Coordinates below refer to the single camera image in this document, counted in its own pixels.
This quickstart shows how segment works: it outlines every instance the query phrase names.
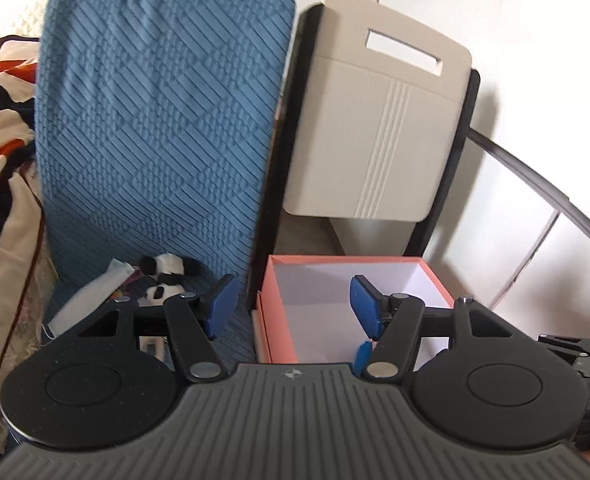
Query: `white face mask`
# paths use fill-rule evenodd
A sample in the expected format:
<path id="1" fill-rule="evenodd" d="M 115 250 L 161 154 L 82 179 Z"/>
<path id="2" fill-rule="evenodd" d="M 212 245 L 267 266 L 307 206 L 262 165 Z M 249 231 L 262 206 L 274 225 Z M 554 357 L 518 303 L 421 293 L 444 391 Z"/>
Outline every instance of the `white face mask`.
<path id="1" fill-rule="evenodd" d="M 135 269 L 130 264 L 111 260 L 106 272 L 80 288 L 50 320 L 50 332 L 58 337 L 79 323 L 104 303 L 133 272 Z"/>

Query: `striped blanket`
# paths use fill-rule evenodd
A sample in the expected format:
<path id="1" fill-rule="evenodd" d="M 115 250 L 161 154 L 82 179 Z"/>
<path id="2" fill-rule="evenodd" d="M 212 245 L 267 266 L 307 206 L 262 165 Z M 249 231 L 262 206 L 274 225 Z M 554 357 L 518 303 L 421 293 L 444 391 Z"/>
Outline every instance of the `striped blanket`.
<path id="1" fill-rule="evenodd" d="M 25 170 L 34 151 L 34 87 L 38 43 L 22 38 L 0 40 L 0 383 L 28 353 L 18 349 L 22 316 L 40 324 L 40 305 L 27 312 L 27 295 L 40 256 L 42 212 Z M 0 419 L 0 446 L 6 428 Z"/>

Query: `blanket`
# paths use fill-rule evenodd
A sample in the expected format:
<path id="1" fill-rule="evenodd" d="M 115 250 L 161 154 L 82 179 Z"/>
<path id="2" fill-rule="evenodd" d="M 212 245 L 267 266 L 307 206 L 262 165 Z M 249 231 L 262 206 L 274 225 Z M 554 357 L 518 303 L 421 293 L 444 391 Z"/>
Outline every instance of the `blanket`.
<path id="1" fill-rule="evenodd" d="M 37 52 L 35 41 L 0 40 L 0 384 L 39 348 L 43 305 L 55 281 L 30 166 Z M 6 434 L 0 414 L 0 450 Z"/>

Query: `crosshair logo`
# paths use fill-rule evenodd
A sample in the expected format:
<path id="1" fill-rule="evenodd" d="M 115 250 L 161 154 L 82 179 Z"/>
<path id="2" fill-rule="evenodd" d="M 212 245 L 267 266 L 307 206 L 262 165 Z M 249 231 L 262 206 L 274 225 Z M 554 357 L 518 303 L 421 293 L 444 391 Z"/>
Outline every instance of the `crosshair logo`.
<path id="1" fill-rule="evenodd" d="M 295 380 L 298 377 L 302 376 L 303 373 L 297 370 L 297 368 L 291 368 L 290 370 L 284 372 L 284 375 L 287 376 L 289 379 Z"/>

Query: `panda plush toy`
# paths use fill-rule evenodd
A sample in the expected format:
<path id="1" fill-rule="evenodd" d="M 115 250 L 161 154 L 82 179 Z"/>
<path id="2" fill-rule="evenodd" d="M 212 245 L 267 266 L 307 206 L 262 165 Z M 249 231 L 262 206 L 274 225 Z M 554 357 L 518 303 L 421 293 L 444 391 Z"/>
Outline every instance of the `panda plush toy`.
<path id="1" fill-rule="evenodd" d="M 138 301 L 139 306 L 155 306 L 163 304 L 171 296 L 185 292 L 182 286 L 184 276 L 199 276 L 200 263 L 193 258 L 181 258 L 175 254 L 144 256 L 139 262 L 139 270 L 153 278 L 157 284 L 150 286 L 146 294 Z M 155 357 L 164 361 L 164 338 L 159 336 L 140 336 L 139 347 L 155 347 Z"/>

